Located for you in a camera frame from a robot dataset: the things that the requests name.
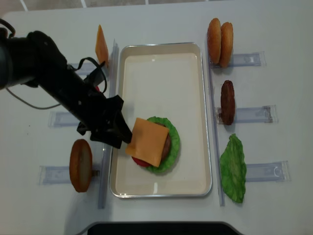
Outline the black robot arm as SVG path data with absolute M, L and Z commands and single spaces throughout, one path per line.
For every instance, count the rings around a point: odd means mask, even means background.
M 33 31 L 16 38 L 12 25 L 5 20 L 0 23 L 1 89 L 19 84 L 41 87 L 80 121 L 77 132 L 81 135 L 90 131 L 92 141 L 115 148 L 131 142 L 132 132 L 121 112 L 124 101 L 118 95 L 106 98 L 96 89 L 109 77 L 105 63 L 88 57 L 96 68 L 82 79 L 49 36 Z

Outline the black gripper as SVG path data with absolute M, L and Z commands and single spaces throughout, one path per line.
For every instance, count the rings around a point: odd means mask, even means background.
M 91 132 L 90 139 L 120 148 L 122 142 L 130 143 L 132 132 L 126 124 L 121 109 L 124 101 L 118 95 L 105 98 L 94 96 L 88 101 L 78 101 L 76 117 L 80 120 L 77 132 Z

